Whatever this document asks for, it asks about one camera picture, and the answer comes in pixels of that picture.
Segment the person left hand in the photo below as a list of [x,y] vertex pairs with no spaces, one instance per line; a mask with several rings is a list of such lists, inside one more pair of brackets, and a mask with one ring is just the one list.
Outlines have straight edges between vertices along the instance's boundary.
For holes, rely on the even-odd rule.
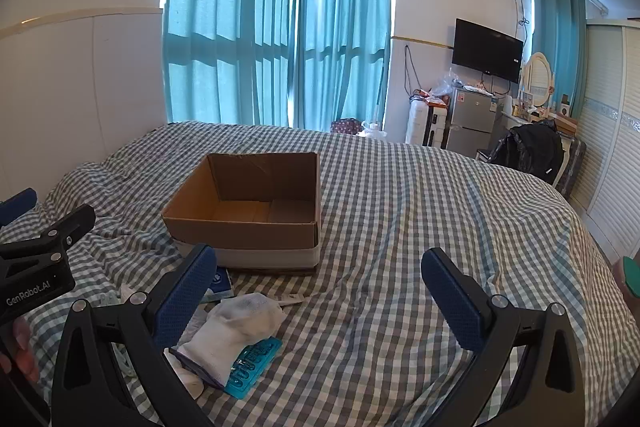
[[10,338],[15,343],[13,360],[17,367],[32,384],[37,384],[39,369],[30,345],[30,328],[24,317],[17,317],[13,322]]

